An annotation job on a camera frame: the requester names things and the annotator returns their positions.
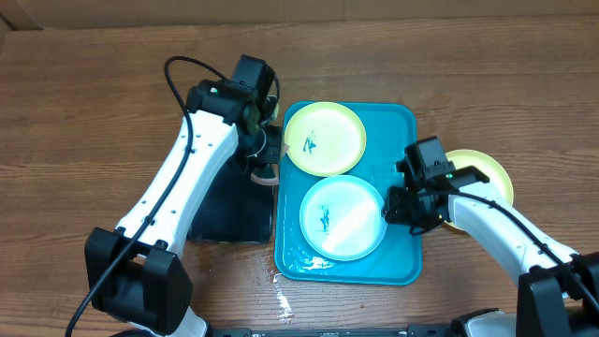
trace yellow-green plate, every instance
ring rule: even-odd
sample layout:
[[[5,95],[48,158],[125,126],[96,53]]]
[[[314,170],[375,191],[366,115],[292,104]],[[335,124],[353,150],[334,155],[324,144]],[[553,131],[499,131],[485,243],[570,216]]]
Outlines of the yellow-green plate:
[[[366,129],[349,108],[332,102],[307,105],[285,128],[287,155],[298,168],[319,177],[347,172],[366,150]]]
[[[469,166],[480,169],[481,172],[489,177],[490,182],[495,185],[500,196],[504,197],[510,205],[514,203],[514,186],[512,186],[512,181],[509,179],[507,172],[497,160],[475,150],[454,150],[448,152],[446,155],[447,159],[452,161],[456,166],[456,169],[463,169]],[[453,228],[460,229],[454,223],[446,223]]]

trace teal tray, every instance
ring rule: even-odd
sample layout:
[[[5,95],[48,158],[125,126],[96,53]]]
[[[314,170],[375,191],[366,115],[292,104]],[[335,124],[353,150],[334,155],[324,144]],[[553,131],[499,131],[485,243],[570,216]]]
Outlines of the teal tray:
[[[313,102],[298,102],[285,114],[284,129],[291,116]],[[353,110],[366,128],[366,151],[345,174],[374,186],[383,198],[391,185],[403,184],[395,162],[403,149],[416,141],[416,119],[404,106],[387,103],[342,102]],[[300,229],[300,205],[308,190],[323,178],[296,167],[288,156],[281,160],[274,262],[279,271],[294,280],[351,284],[406,286],[422,270],[420,237],[409,227],[389,225],[381,244],[369,255],[354,261],[330,260],[319,255]]]

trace wood grain surface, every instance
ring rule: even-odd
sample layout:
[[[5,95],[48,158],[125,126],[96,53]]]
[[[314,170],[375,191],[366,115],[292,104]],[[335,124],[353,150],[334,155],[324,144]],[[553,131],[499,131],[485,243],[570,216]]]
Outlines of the wood grain surface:
[[[509,172],[515,205],[580,253],[599,249],[599,17],[9,32],[0,53],[0,334],[58,336],[88,290],[83,245],[112,229],[165,159],[181,112],[173,54],[230,74],[241,53],[299,100],[396,102],[418,135]],[[210,75],[173,65],[181,91]],[[467,235],[423,238],[409,286],[295,282],[273,244],[194,243],[192,307],[216,328],[402,327],[486,307],[516,287]],[[126,328],[92,308],[76,335]]]

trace plastic plate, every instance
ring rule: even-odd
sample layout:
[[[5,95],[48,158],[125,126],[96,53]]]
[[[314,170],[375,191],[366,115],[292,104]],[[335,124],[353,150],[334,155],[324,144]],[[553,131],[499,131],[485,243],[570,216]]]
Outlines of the plastic plate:
[[[495,185],[500,196],[504,197],[510,205],[514,203],[514,186],[509,179],[509,175],[497,160],[487,154],[483,154],[475,150],[454,150],[447,154],[447,159],[453,162],[456,169],[463,169],[469,166],[474,166],[485,173],[491,183]],[[446,222],[453,228],[461,230],[452,222]]]
[[[349,108],[317,102],[296,112],[285,129],[287,154],[301,170],[319,177],[347,172],[364,154],[366,129]]]
[[[383,240],[387,223],[383,198],[370,184],[348,175],[316,183],[299,209],[299,226],[319,254],[351,261],[370,254]]]

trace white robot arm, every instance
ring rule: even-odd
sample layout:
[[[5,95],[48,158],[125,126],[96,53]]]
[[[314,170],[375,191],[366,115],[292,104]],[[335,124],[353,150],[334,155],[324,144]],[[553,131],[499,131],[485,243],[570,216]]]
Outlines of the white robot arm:
[[[390,224],[409,225],[411,232],[422,227],[423,233],[445,219],[453,221],[519,287],[516,314],[493,309],[466,315],[452,321],[453,335],[563,337],[599,331],[599,256],[580,256],[551,239],[508,204],[478,169],[455,170],[436,137],[408,146],[398,170],[404,173],[404,186],[389,188],[384,216]],[[563,304],[567,296],[584,299],[585,305],[570,313]],[[581,321],[589,324],[581,328]]]
[[[195,135],[188,134],[186,121],[183,119],[181,131],[167,160],[158,170],[141,200],[115,228],[123,228],[126,238],[133,237],[141,226],[143,217],[148,214],[170,182],[183,157],[187,138],[192,137],[193,150],[183,173],[154,217],[154,224],[139,238],[139,242],[148,245],[154,245],[157,241],[165,242],[167,251],[179,258],[183,257],[187,232],[208,187],[218,170],[235,153],[239,143],[236,126],[223,123],[223,117],[201,110],[190,117]],[[152,331],[140,324],[130,323],[139,329]],[[169,336],[203,337],[207,329],[206,322],[188,307],[181,324]]]
[[[221,80],[200,82],[185,104],[168,75],[173,60],[204,66]],[[89,301],[156,335],[204,336],[207,324],[189,308],[193,286],[181,263],[192,220],[227,161],[250,172],[278,162],[280,128],[269,126],[278,80],[264,61],[243,55],[229,80],[198,60],[175,56],[165,75],[183,109],[181,131],[150,187],[115,230],[90,234],[85,259],[91,290],[66,336]],[[274,81],[277,96],[268,96]]]

